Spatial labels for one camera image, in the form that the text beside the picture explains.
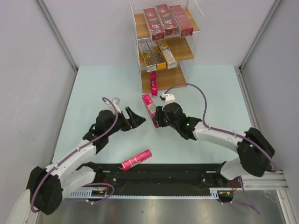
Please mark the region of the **dark red toothpaste box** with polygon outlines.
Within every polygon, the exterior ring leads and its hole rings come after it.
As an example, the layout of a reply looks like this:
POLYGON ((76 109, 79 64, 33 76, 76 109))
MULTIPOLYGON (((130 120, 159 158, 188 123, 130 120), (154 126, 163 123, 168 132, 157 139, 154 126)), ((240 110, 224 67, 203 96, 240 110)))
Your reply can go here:
POLYGON ((193 35, 193 26, 180 5, 169 6, 170 12, 178 26, 178 35, 187 37, 193 35))

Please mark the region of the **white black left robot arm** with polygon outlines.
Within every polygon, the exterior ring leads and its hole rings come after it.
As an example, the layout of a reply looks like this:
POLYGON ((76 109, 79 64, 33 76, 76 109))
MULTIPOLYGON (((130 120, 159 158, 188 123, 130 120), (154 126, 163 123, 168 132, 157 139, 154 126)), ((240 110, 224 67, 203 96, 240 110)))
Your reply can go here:
POLYGON ((116 109, 100 111, 73 151, 58 162, 45 168, 37 166, 31 171, 26 188, 30 191, 32 212, 50 215, 71 192, 88 184, 95 187, 102 184, 103 174, 90 162, 91 158, 108 144, 109 136, 135 129, 146 121, 129 107, 125 110, 129 118, 116 109))

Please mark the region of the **gold silver toothpaste box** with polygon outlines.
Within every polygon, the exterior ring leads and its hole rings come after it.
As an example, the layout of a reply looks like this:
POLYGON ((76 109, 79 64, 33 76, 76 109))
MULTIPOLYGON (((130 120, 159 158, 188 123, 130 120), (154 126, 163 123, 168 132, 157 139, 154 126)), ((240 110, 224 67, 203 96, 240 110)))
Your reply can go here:
POLYGON ((163 70, 167 68, 166 60, 158 47, 158 44, 156 42, 147 42, 148 47, 155 59, 157 70, 163 70))

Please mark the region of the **orange toothpaste box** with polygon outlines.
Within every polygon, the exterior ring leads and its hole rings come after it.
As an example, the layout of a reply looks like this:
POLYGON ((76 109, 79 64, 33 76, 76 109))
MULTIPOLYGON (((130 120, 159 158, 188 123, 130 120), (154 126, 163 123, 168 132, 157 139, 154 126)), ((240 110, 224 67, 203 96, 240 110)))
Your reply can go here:
POLYGON ((157 70, 157 65, 155 59, 149 49, 149 46, 146 42, 138 43, 139 53, 142 56, 142 59, 145 63, 145 68, 147 72, 152 72, 157 70))
POLYGON ((167 69, 173 69, 176 68, 177 66, 177 61, 175 60, 166 40, 160 40, 157 41, 157 45, 160 49, 160 51, 162 52, 166 63, 167 63, 167 69))

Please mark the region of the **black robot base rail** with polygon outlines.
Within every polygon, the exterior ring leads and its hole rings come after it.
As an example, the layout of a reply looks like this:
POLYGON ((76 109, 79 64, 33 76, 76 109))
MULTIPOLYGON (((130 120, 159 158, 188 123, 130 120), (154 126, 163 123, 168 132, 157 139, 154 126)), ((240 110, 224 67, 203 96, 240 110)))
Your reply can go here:
POLYGON ((109 184, 116 187, 128 185, 195 185, 200 188, 240 189, 239 179, 219 181, 219 163, 212 164, 140 164, 127 171, 121 171, 118 164, 101 164, 102 175, 109 184))

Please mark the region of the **red silver 3D toothpaste box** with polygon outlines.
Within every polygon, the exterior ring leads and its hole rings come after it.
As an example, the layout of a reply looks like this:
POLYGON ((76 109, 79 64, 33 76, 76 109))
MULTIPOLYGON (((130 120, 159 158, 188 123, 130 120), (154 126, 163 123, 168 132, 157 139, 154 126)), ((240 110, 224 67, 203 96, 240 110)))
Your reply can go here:
POLYGON ((156 5, 156 9, 165 31, 165 37, 177 35, 178 27, 167 4, 156 5))

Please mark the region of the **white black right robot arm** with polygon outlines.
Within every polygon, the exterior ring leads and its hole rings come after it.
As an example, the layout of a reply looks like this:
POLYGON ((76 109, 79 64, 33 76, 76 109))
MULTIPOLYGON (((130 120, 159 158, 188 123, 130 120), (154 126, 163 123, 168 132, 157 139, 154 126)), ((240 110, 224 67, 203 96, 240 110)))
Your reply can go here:
POLYGON ((152 120, 157 127, 170 126, 186 140, 207 141, 236 152, 237 158, 223 162, 217 170, 215 181, 220 187, 227 187, 242 175, 262 177, 265 172, 275 171, 270 162, 275 150, 255 128, 234 133, 206 127, 202 119, 187 117, 177 103, 156 107, 152 120))

